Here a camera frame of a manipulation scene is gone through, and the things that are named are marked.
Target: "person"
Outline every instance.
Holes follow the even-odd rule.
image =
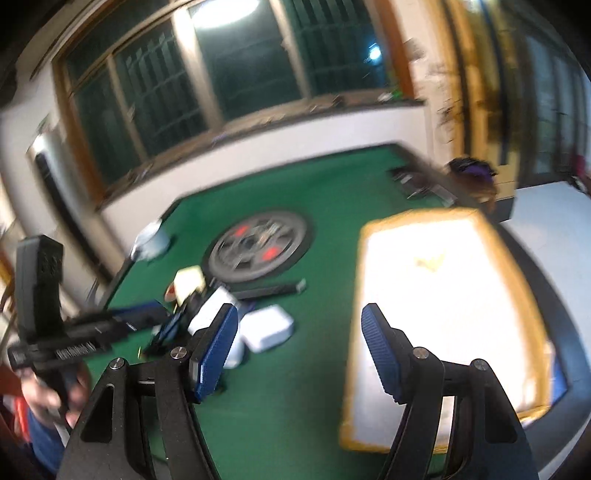
[[[21,370],[18,374],[21,377],[22,396],[29,405],[27,420],[30,448],[38,463],[55,476],[65,448],[48,408],[59,408],[60,397],[56,391],[39,382],[31,369]],[[69,410],[66,413],[66,421],[72,428],[90,395],[90,372],[85,363],[80,364],[77,380],[77,384],[69,390]]]

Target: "wooden window frame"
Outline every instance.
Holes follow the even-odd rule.
[[[134,123],[128,118],[127,112],[124,111],[125,101],[120,91],[118,82],[113,82],[113,55],[126,45],[133,42],[136,38],[142,36],[146,31],[155,27],[156,25],[171,20],[173,14],[182,8],[187,9],[192,5],[196,5],[204,0],[170,0],[170,3],[156,11],[148,18],[137,24],[134,28],[129,30],[125,35],[120,37],[113,43],[105,52],[103,52],[78,78],[75,82],[70,80],[67,71],[66,59],[70,52],[76,45],[97,25],[102,18],[107,15],[116,4],[122,0],[106,0],[97,10],[95,10],[86,20],[84,20],[75,32],[66,40],[66,42],[59,49],[52,60],[52,69],[54,82],[56,87],[56,99],[59,109],[60,119],[63,123],[67,141],[72,149],[73,157],[80,168],[80,173],[85,181],[87,190],[97,207],[109,200],[109,196],[113,192],[119,193],[121,190],[125,191],[130,188],[138,179],[143,178],[149,170],[160,170],[164,166],[170,165],[182,158],[187,157],[192,152],[205,147],[206,145],[214,145],[216,140],[228,134],[235,134],[244,132],[261,124],[267,125],[273,123],[275,120],[283,119],[286,116],[301,115],[302,113],[314,111],[317,108],[329,108],[332,105],[334,95],[322,95],[313,98],[306,95],[306,88],[301,87],[303,99],[295,102],[290,102],[282,105],[273,106],[264,110],[254,112],[252,114],[240,117],[231,121],[224,121],[220,125],[209,125],[209,129],[193,138],[183,141],[168,150],[148,158],[143,149],[141,141],[138,142],[139,136],[135,130]],[[394,72],[398,80],[398,87],[405,98],[414,99],[414,86],[410,75],[410,69],[402,36],[400,34],[399,23],[396,19],[394,5],[390,0],[363,0],[371,19],[376,37],[382,48],[382,55],[384,57],[384,67],[386,71]],[[271,0],[271,3],[276,5],[277,2]],[[279,16],[275,15],[280,28],[282,27]],[[293,39],[286,37],[289,33],[281,28],[282,35],[286,40]],[[297,45],[294,43],[293,47],[297,50]],[[301,67],[297,67],[293,62],[293,58],[297,61],[297,54],[293,51],[288,52],[294,74],[298,79],[298,84],[301,85]],[[93,158],[90,145],[88,143],[86,133],[82,127],[80,116],[77,113],[76,104],[74,101],[74,93],[77,89],[87,81],[98,69],[105,66],[109,72],[113,92],[117,98],[118,108],[126,122],[126,127],[131,137],[132,144],[138,153],[138,157],[142,161],[142,165],[130,172],[122,179],[117,181],[114,185],[107,188],[103,182],[98,166]],[[352,90],[342,92],[340,95],[344,96],[348,105],[370,105],[377,103],[377,97],[380,93],[384,93],[390,89],[372,89],[372,90]]]

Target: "window frame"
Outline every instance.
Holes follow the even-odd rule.
[[[106,0],[66,40],[56,56],[52,67],[56,87],[57,106],[60,119],[72,148],[73,156],[80,168],[88,192],[95,205],[100,207],[109,200],[114,193],[120,194],[130,188],[138,179],[143,178],[149,171],[157,171],[186,158],[191,153],[207,146],[215,145],[225,137],[247,133],[249,130],[260,130],[261,127],[271,125],[291,116],[302,116],[319,110],[331,108],[335,95],[342,96],[347,106],[361,106],[378,103],[380,93],[391,91],[391,88],[377,88],[368,90],[347,90],[338,94],[326,94],[312,97],[310,85],[307,83],[307,72],[301,58],[296,37],[287,19],[287,13],[280,0],[269,0],[280,33],[283,37],[296,83],[302,98],[288,103],[275,105],[232,120],[224,120],[220,111],[219,101],[214,93],[207,68],[204,64],[202,52],[199,49],[197,35],[193,30],[196,51],[187,50],[179,44],[180,54],[189,74],[193,93],[203,109],[204,121],[208,129],[169,149],[149,157],[141,141],[139,132],[130,115],[130,108],[126,104],[121,80],[116,72],[115,55],[127,45],[140,38],[152,28],[163,22],[170,21],[177,38],[179,37],[179,22],[187,21],[188,9],[206,0],[169,0],[168,5],[154,12],[148,18],[127,31],[122,37],[107,48],[80,77],[72,81],[67,68],[67,56],[83,40],[92,29],[99,24],[116,6],[125,0]],[[374,32],[382,47],[384,69],[392,71],[398,80],[398,87],[407,98],[414,99],[414,88],[410,76],[408,59],[402,42],[402,37],[395,17],[394,6],[389,0],[362,0],[368,10]],[[116,98],[117,107],[125,122],[127,133],[132,146],[138,154],[141,165],[130,170],[123,178],[107,186],[102,180],[99,167],[93,157],[86,133],[82,127],[77,111],[74,95],[96,72],[105,67],[111,82],[111,88]]]
[[[568,173],[568,168],[564,163],[561,163],[561,155],[563,153],[562,129],[564,122],[562,119],[562,98],[560,92],[558,91],[559,86],[557,76],[558,74],[556,71],[556,59],[560,58],[565,62],[566,66],[568,67],[568,75],[574,97],[573,119],[575,127],[573,147],[571,149],[571,158],[573,158],[573,156],[577,153],[579,146],[581,144],[584,147],[587,144],[587,139],[583,139],[581,143],[581,139],[579,138],[580,118],[583,118],[584,125],[587,128],[587,130],[591,126],[589,117],[590,112],[587,111],[586,106],[586,94],[584,90],[584,85],[582,85],[582,90],[578,89],[575,85],[577,80],[579,82],[582,82],[582,78],[580,77],[580,65],[578,64],[576,58],[570,52],[566,44],[557,43],[556,40],[551,35],[549,35],[548,32],[545,31],[545,29],[541,28],[539,25],[531,21],[531,19],[526,18],[515,11],[511,11],[510,9],[507,10],[507,13],[512,18],[512,22],[516,27],[514,31],[514,38],[517,48],[517,55],[519,58],[519,69],[521,71],[522,83],[521,88],[524,100],[522,106],[522,117],[524,119],[538,118],[537,100],[535,96],[535,88],[533,82],[533,60],[531,57],[529,46],[527,45],[526,36],[536,39],[548,51],[554,80],[554,98],[556,99],[556,141],[554,147],[555,150],[553,152],[553,171],[550,173],[536,173],[534,171],[537,152],[536,148],[538,145],[538,131],[537,129],[525,128],[521,140],[521,158],[519,161],[518,188],[531,187],[546,183],[552,183],[555,181],[560,181],[563,179],[564,175]],[[583,99],[578,98],[579,93],[583,95]]]

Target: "hand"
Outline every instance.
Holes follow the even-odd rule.
[[[30,368],[19,372],[21,377],[22,396],[29,405],[35,418],[43,425],[53,428],[54,420],[49,415],[48,408],[59,408],[61,405],[60,397],[55,390],[43,387],[35,373]],[[78,383],[68,392],[69,410],[66,413],[66,421],[72,428],[78,421],[80,412],[86,404],[90,390],[90,372],[84,362],[80,364]]]

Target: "glass window pane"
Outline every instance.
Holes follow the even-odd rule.
[[[115,56],[127,105],[150,157],[207,130],[166,21]]]
[[[583,79],[581,77],[581,75],[584,73],[581,73],[581,70],[578,67],[575,67],[573,69],[573,75],[574,75],[574,89],[577,93],[577,100],[576,100],[576,105],[577,105],[577,111],[578,111],[578,129],[579,129],[579,137],[577,139],[577,153],[579,155],[585,155],[585,136],[587,134],[587,120],[585,118],[585,107],[587,106],[587,99],[584,96],[584,92],[583,92]]]
[[[314,95],[388,86],[363,0],[282,0]]]
[[[107,185],[140,164],[117,106],[106,68],[101,68],[74,95],[80,122],[96,166]]]
[[[554,73],[550,54],[546,47],[532,37],[526,37],[530,48],[534,74],[535,101],[538,113],[537,151],[534,173],[551,173],[552,159],[556,151],[556,97]]]
[[[301,98],[268,0],[208,0],[189,13],[226,119]]]
[[[572,162],[577,119],[574,116],[574,89],[570,66],[561,58],[555,57],[555,61],[560,99],[560,165],[565,167]]]
[[[113,43],[155,11],[167,0],[125,0],[109,11],[67,56],[66,65],[73,82]]]

